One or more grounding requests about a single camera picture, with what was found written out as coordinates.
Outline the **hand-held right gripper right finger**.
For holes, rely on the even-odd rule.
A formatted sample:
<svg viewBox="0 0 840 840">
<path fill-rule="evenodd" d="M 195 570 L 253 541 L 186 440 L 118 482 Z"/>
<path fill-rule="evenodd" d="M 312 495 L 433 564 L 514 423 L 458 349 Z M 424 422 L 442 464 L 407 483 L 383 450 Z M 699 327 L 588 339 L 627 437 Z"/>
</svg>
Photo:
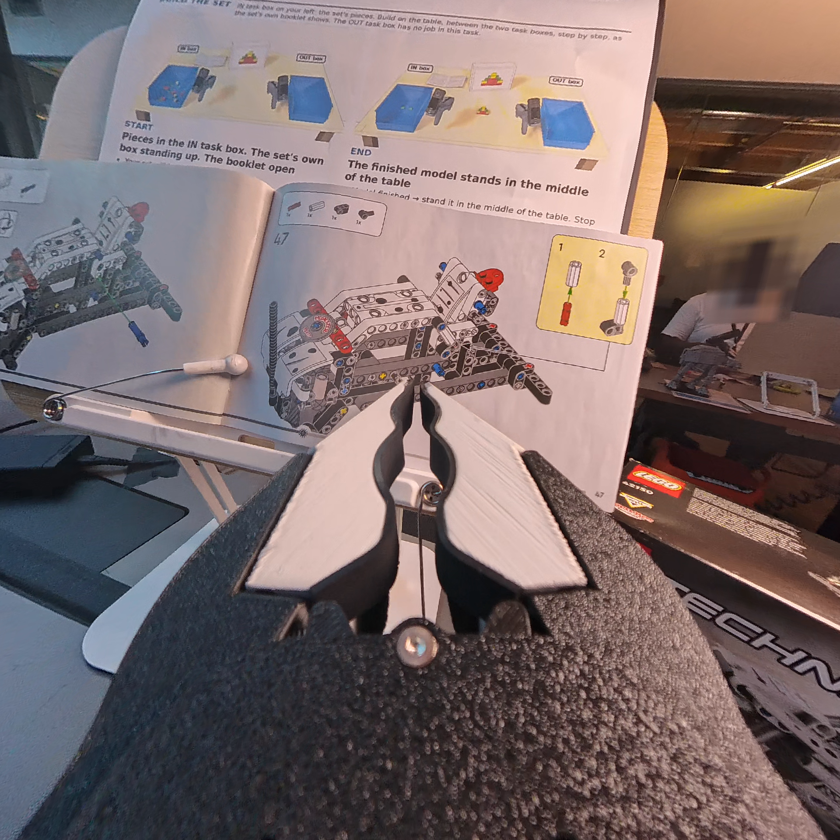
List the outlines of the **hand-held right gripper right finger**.
<svg viewBox="0 0 840 840">
<path fill-rule="evenodd" d="M 522 447 L 430 384 L 422 416 L 444 488 L 436 569 L 453 619 L 486 621 L 499 602 L 586 587 Z"/>
</svg>

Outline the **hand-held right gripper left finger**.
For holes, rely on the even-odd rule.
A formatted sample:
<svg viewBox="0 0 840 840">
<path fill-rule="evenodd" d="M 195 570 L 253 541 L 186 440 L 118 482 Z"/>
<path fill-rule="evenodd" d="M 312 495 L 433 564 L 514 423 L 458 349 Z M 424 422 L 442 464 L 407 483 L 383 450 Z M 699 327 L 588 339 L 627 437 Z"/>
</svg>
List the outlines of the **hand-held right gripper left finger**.
<svg viewBox="0 0 840 840">
<path fill-rule="evenodd" d="M 414 384 L 399 381 L 315 447 L 246 589 L 335 601 L 347 617 L 384 601 L 398 565 L 391 487 L 404 466 L 413 399 Z"/>
</svg>

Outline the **black desk pad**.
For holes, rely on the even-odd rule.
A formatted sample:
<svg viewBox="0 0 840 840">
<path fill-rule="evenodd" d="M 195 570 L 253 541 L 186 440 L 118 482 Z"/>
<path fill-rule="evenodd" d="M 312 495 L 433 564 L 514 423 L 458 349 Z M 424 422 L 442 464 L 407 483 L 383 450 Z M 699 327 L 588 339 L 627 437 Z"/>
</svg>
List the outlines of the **black desk pad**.
<svg viewBox="0 0 840 840">
<path fill-rule="evenodd" d="M 98 477 L 51 496 L 2 496 L 2 586 L 90 625 L 129 589 L 103 572 L 187 513 Z"/>
</svg>

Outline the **printed task sheet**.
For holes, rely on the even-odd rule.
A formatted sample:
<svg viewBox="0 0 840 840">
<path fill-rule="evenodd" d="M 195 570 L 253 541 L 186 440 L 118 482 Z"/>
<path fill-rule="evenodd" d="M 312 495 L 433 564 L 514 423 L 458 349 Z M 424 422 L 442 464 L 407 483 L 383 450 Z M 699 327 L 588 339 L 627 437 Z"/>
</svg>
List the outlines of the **printed task sheet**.
<svg viewBox="0 0 840 840">
<path fill-rule="evenodd" d="M 141 2 L 100 159 L 628 230 L 656 1 Z"/>
</svg>

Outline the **toy truck set box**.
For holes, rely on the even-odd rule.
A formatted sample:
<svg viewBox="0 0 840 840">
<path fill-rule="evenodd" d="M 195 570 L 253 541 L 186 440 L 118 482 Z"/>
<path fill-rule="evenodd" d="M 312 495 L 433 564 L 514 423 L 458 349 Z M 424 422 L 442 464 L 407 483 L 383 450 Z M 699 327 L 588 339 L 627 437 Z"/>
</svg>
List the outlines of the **toy truck set box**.
<svg viewBox="0 0 840 840">
<path fill-rule="evenodd" d="M 838 543 L 633 460 L 614 517 L 693 612 L 775 769 L 838 838 Z"/>
</svg>

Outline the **open building instruction booklet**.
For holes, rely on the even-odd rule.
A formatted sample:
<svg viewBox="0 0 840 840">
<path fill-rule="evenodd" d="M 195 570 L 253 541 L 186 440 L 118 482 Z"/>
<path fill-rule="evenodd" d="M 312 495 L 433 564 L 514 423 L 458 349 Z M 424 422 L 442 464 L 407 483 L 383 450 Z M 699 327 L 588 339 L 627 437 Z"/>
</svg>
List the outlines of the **open building instruction booklet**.
<svg viewBox="0 0 840 840">
<path fill-rule="evenodd" d="M 65 423 L 271 471 L 394 385 L 609 511 L 661 245 L 227 171 L 2 159 L 2 378 Z"/>
</svg>

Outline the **background work table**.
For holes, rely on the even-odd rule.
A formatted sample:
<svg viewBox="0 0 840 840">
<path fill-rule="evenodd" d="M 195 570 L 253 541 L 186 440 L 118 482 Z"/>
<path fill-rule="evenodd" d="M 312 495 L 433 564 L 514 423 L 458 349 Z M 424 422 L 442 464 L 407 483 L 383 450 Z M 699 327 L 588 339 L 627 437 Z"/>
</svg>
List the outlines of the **background work table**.
<svg viewBox="0 0 840 840">
<path fill-rule="evenodd" d="M 646 401 L 653 403 L 657 409 L 665 410 L 666 414 L 675 415 L 687 432 L 717 436 L 718 433 L 744 432 L 747 423 L 758 428 L 761 432 L 771 432 L 783 441 L 792 442 L 795 438 L 810 439 L 827 445 L 838 445 L 839 431 L 834 424 L 820 425 L 797 418 L 771 415 L 756 411 L 737 412 L 731 408 L 721 407 L 717 403 L 692 401 L 674 395 L 665 385 L 676 368 L 666 366 L 664 369 L 653 368 L 640 374 L 637 394 Z"/>
</svg>

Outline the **black power adapter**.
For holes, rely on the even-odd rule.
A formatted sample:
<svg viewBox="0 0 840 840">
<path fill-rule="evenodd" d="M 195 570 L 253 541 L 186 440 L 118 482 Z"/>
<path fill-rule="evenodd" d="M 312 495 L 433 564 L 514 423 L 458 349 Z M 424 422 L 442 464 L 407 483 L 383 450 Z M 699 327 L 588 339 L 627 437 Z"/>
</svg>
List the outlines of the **black power adapter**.
<svg viewBox="0 0 840 840">
<path fill-rule="evenodd" d="M 72 485 L 84 473 L 81 460 L 94 455 L 89 436 L 1 436 L 1 497 L 45 496 Z"/>
</svg>

